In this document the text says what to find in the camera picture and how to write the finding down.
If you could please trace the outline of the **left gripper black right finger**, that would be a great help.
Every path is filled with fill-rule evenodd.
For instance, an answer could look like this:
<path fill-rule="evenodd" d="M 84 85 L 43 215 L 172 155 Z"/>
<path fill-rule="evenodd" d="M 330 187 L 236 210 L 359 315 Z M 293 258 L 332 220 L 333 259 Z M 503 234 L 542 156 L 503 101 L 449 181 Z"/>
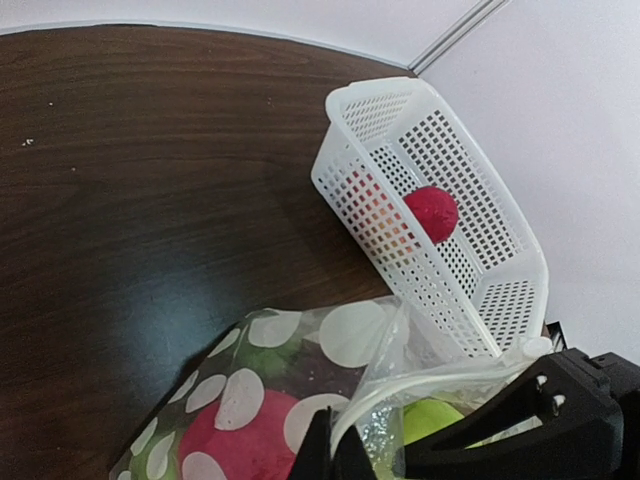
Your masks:
<path fill-rule="evenodd" d="M 620 479 L 623 360 L 541 357 L 463 420 L 404 450 L 408 479 Z"/>

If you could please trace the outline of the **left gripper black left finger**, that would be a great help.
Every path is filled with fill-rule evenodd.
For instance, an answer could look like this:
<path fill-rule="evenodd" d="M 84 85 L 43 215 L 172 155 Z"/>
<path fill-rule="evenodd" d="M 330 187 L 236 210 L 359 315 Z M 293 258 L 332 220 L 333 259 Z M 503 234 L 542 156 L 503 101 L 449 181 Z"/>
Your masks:
<path fill-rule="evenodd" d="M 355 426 L 351 426 L 331 453 L 333 411 L 319 410 L 287 477 L 288 480 L 372 480 L 373 467 Z"/>

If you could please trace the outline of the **clear polka dot zip bag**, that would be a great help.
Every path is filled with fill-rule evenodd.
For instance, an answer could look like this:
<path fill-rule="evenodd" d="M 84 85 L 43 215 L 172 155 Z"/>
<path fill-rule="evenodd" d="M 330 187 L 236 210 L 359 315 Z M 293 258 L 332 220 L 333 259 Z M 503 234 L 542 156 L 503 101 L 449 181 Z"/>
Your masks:
<path fill-rule="evenodd" d="M 114 479 L 284 479 L 315 413 L 356 427 L 380 479 L 396 448 L 463 419 L 552 349 L 472 358 L 396 297 L 247 315 L 160 406 Z"/>

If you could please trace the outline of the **green fake pear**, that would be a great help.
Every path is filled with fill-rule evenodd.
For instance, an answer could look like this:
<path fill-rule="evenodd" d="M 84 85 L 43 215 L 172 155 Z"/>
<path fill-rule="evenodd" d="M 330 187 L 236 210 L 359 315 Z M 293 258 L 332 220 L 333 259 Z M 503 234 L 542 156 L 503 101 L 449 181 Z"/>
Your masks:
<path fill-rule="evenodd" d="M 464 415 L 447 402 L 431 398 L 416 401 L 403 410 L 403 442 L 409 445 L 463 418 Z"/>

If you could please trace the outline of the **red fake apple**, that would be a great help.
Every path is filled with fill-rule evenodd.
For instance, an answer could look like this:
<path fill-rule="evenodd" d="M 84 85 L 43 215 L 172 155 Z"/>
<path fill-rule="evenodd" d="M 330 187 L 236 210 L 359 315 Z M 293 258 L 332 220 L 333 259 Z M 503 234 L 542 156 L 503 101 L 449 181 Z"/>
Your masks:
<path fill-rule="evenodd" d="M 459 221 L 453 196 L 435 186 L 422 187 L 404 197 L 404 202 L 434 245 L 447 241 Z"/>

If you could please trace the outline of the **orange red fake mango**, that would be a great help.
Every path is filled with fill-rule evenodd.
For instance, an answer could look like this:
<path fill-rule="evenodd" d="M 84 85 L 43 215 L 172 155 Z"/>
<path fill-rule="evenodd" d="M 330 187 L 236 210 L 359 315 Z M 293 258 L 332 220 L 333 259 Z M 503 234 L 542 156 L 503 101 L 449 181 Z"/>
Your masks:
<path fill-rule="evenodd" d="M 355 239 L 372 257 L 397 259 L 422 245 L 403 219 L 399 207 L 368 172 L 352 172 L 341 183 L 339 213 Z"/>

